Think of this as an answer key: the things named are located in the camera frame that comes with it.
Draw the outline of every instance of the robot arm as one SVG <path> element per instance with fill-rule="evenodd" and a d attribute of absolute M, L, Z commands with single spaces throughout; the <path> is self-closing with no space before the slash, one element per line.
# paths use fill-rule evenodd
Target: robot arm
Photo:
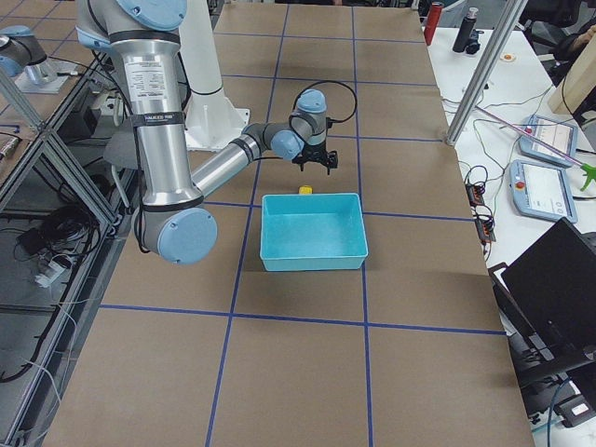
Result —
<path fill-rule="evenodd" d="M 201 203 L 267 149 L 301 166 L 317 161 L 337 167 L 336 154 L 325 150 L 325 98 L 308 90 L 287 123 L 247 127 L 191 173 L 175 72 L 186 0 L 81 0 L 77 7 L 81 43 L 124 64 L 135 138 L 142 143 L 146 191 L 137 238 L 146 249 L 175 264 L 205 257 L 217 238 L 217 224 Z"/>
<path fill-rule="evenodd" d="M 20 75 L 24 70 L 38 86 L 56 79 L 56 70 L 46 52 L 33 32 L 22 25 L 0 30 L 0 67 L 10 77 Z"/>

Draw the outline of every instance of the green clip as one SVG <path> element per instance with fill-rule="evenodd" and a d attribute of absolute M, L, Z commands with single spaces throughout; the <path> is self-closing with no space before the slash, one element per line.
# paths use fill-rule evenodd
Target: green clip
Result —
<path fill-rule="evenodd" d="M 590 166 L 588 163 L 584 163 L 583 165 L 581 165 L 581 169 L 583 169 L 586 172 L 586 182 L 584 183 L 584 186 L 582 186 L 581 191 L 586 191 L 586 188 L 588 187 L 589 183 L 592 180 L 596 181 L 596 168 Z"/>

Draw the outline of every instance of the black bottle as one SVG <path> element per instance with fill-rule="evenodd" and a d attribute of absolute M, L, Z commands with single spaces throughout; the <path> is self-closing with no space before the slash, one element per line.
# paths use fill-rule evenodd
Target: black bottle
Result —
<path fill-rule="evenodd" d="M 459 27 L 459 33 L 457 33 L 457 37 L 455 38 L 453 48 L 453 50 L 456 53 L 463 53 L 466 49 L 467 40 L 469 39 L 469 36 L 472 34 L 472 30 L 474 29 L 474 25 L 476 24 L 476 16 L 478 16 L 478 8 L 471 7 L 467 11 L 467 15 L 462 20 L 462 24 Z"/>

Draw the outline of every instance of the blue joint cap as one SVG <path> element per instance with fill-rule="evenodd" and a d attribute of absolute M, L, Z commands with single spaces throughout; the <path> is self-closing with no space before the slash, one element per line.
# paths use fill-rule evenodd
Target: blue joint cap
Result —
<path fill-rule="evenodd" d="M 202 208 L 190 208 L 172 216 L 161 229 L 157 250 L 174 264 L 193 264 L 211 251 L 217 240 L 215 218 Z"/>
<path fill-rule="evenodd" d="M 174 31 L 186 17 L 186 0 L 116 0 L 134 20 L 156 31 Z"/>
<path fill-rule="evenodd" d="M 291 130 L 280 130 L 271 139 L 271 150 L 284 160 L 294 160 L 303 147 L 305 142 Z"/>
<path fill-rule="evenodd" d="M 0 34 L 7 35 L 8 37 L 29 37 L 34 35 L 34 32 L 25 25 L 13 25 L 0 30 Z"/>
<path fill-rule="evenodd" d="M 7 73 L 8 77 L 20 75 L 24 69 L 16 61 L 3 56 L 0 56 L 0 67 Z"/>
<path fill-rule="evenodd" d="M 76 32 L 78 34 L 78 41 L 83 47 L 105 53 L 113 52 L 112 45 L 108 39 L 83 31 L 78 26 L 76 27 Z"/>
<path fill-rule="evenodd" d="M 308 112 L 309 114 L 322 114 L 327 111 L 325 95 L 313 88 L 309 88 L 300 95 L 296 106 L 303 112 Z"/>

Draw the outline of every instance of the cyan plastic bin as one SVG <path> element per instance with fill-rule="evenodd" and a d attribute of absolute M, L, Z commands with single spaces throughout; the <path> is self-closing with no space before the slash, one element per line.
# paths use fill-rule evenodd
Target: cyan plastic bin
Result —
<path fill-rule="evenodd" d="M 263 197 L 266 270 L 357 269 L 368 254 L 358 194 Z"/>

